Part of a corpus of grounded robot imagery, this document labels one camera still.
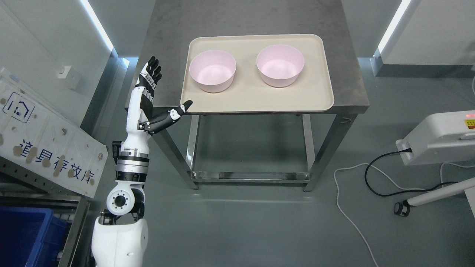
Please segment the caster wheel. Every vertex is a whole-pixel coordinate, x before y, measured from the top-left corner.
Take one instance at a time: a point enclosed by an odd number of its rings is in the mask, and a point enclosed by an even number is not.
[[[402,202],[394,204],[394,214],[407,217],[409,216],[410,208],[409,206],[404,205]]]

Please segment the white cable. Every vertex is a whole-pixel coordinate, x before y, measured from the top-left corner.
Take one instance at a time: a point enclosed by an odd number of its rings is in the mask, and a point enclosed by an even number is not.
[[[451,162],[444,162],[440,165],[440,170],[439,170],[439,175],[440,175],[440,183],[443,183],[443,179],[442,179],[442,168],[444,167],[444,165],[453,165],[453,166],[456,166],[456,167],[460,167],[460,168],[473,168],[475,167],[475,165],[471,165],[471,166],[462,166],[462,165],[458,165],[458,164],[455,164],[455,163],[451,163]]]
[[[363,236],[363,234],[361,233],[360,229],[358,228],[358,226],[356,226],[356,224],[345,214],[345,212],[343,212],[342,208],[340,207],[340,203],[339,203],[339,198],[340,198],[340,187],[338,186],[338,182],[336,181],[336,172],[338,171],[342,171],[342,170],[350,170],[350,169],[354,169],[354,168],[358,168],[360,166],[363,166],[363,165],[369,165],[369,163],[361,163],[361,164],[358,164],[358,165],[355,165],[353,167],[348,167],[348,168],[340,168],[340,169],[336,169],[335,172],[333,173],[333,178],[335,179],[335,184],[336,184],[336,205],[338,206],[338,209],[340,210],[340,212],[343,214],[343,216],[345,216],[345,218],[355,227],[355,229],[358,231],[358,233],[360,234],[361,238],[363,239],[364,243],[366,244],[366,247],[368,248],[368,251],[370,252],[370,255],[371,255],[371,258],[373,259],[373,262],[374,262],[374,265],[376,265],[376,267],[379,267],[378,266],[378,263],[376,262],[376,259],[374,258],[374,255],[373,255],[373,252],[370,248],[370,245],[368,244],[368,242],[366,241],[366,238]],[[402,188],[400,186],[398,186],[394,181],[393,179],[391,179],[391,177],[389,177],[385,172],[383,172],[382,170],[380,170],[379,168],[377,168],[376,166],[374,165],[371,165],[371,167],[373,167],[374,169],[376,169],[377,171],[381,172],[384,176],[386,176],[386,178],[388,178],[397,188],[401,189],[401,190],[424,190],[422,188]]]

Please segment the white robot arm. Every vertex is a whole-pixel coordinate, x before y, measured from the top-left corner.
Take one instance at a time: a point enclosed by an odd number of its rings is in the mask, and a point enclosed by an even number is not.
[[[143,219],[143,187],[149,165],[147,142],[152,134],[177,122],[192,104],[188,100],[152,116],[152,101],[157,82],[162,77],[161,69],[155,57],[143,67],[130,97],[127,138],[125,142],[113,142],[117,185],[107,196],[107,209],[95,220],[91,248],[97,267],[142,266],[148,241],[147,221]],[[117,225],[117,220],[127,213],[133,215],[135,223]]]

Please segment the pink bowl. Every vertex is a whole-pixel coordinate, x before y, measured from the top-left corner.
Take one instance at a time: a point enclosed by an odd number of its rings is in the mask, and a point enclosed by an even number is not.
[[[302,53],[288,45],[272,45],[257,56],[257,68],[262,80],[273,87],[291,85],[305,65]]]
[[[236,60],[223,50],[208,50],[197,55],[190,63],[190,75],[206,92],[224,91],[233,82]]]

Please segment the floor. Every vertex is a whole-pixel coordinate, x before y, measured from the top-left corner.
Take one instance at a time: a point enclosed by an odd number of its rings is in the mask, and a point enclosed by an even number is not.
[[[395,151],[394,142],[424,117],[473,109],[475,95],[469,79],[375,78],[368,58],[359,63],[370,107],[358,116],[312,192],[234,185],[202,185],[194,191],[151,139],[149,157],[155,164],[145,185],[150,240],[143,266],[373,266],[358,232],[338,211],[333,171]],[[118,98],[104,139],[108,147],[126,137],[127,93],[123,90]],[[317,149],[332,118],[311,116]],[[186,116],[169,129],[182,153],[190,120]],[[302,136],[301,118],[294,115],[206,116],[197,169],[304,171]],[[404,166],[393,155],[376,165],[402,187],[429,188],[439,181],[439,164]],[[403,218],[393,214],[394,203],[417,193],[378,197],[366,188],[363,173],[363,167],[337,173],[340,205],[366,237],[379,266],[473,265],[475,219],[463,195],[413,208]],[[444,176],[461,181],[474,177],[475,170],[447,166]],[[376,172],[370,172],[370,183],[380,192],[397,190]],[[86,222],[86,239],[114,185],[109,155]]]

